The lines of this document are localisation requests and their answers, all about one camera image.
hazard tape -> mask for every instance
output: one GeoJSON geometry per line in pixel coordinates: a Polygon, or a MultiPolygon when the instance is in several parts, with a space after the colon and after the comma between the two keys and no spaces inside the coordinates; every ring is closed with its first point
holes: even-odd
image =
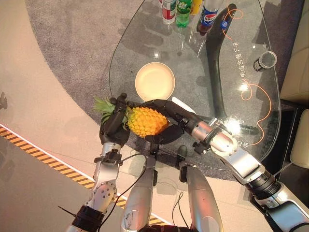
{"type": "MultiPolygon", "coordinates": [[[[52,157],[51,154],[40,149],[36,145],[30,143],[26,139],[22,138],[21,136],[9,130],[8,128],[5,128],[1,124],[0,124],[0,136],[2,136],[15,146],[19,147],[20,149],[24,150],[28,154],[32,155],[39,161],[58,171],[59,173],[65,175],[71,180],[84,186],[85,188],[91,189],[94,186],[94,181],[92,178],[86,176],[82,172],[79,172],[78,170],[74,169],[73,167],[64,163],[63,161],[57,159],[56,157],[52,157]]],[[[126,205],[126,198],[123,197],[119,199],[116,205],[124,209],[126,205]]],[[[149,218],[149,225],[163,226],[163,225],[170,225],[170,223],[158,217],[157,215],[151,213],[149,218]]]]}

bottle cap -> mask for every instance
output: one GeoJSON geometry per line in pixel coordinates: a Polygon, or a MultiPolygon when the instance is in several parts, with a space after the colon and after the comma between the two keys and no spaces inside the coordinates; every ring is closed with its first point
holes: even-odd
{"type": "Polygon", "coordinates": [[[227,22],[226,21],[223,21],[222,23],[221,23],[221,28],[222,29],[225,29],[227,27],[227,22]]]}

small cup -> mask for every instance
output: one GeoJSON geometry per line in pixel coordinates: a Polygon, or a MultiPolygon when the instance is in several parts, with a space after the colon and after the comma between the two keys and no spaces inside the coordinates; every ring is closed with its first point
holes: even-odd
{"type": "Polygon", "coordinates": [[[253,68],[256,71],[262,71],[274,67],[276,63],[276,54],[271,51],[266,51],[253,63],[253,68]]]}

glass table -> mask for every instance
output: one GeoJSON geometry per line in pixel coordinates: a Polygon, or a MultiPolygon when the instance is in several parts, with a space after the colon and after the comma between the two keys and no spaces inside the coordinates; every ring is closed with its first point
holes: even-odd
{"type": "MultiPolygon", "coordinates": [[[[196,30],[199,14],[190,16],[186,28],[178,28],[175,23],[164,24],[161,11],[158,0],[145,0],[129,23],[111,61],[112,95],[126,92],[129,100],[142,103],[135,76],[143,65],[162,62],[175,75],[171,97],[183,101],[205,121],[217,118],[236,136],[239,146],[263,160],[276,141],[281,114],[275,68],[262,72],[253,68],[262,53],[271,51],[259,1],[225,1],[206,36],[196,30]],[[224,29],[223,21],[228,24],[224,29]]],[[[184,134],[161,146],[160,159],[173,165],[171,157],[175,158],[180,145],[186,145],[187,159],[205,175],[233,179],[210,151],[194,152],[194,141],[184,134]]],[[[148,147],[135,135],[128,145],[139,151],[148,147]]]]}

green bottle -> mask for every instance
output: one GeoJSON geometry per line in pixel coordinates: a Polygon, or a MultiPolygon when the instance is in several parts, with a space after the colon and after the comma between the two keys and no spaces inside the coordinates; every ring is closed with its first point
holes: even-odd
{"type": "Polygon", "coordinates": [[[192,0],[177,0],[176,25],[185,28],[189,24],[192,0]]]}

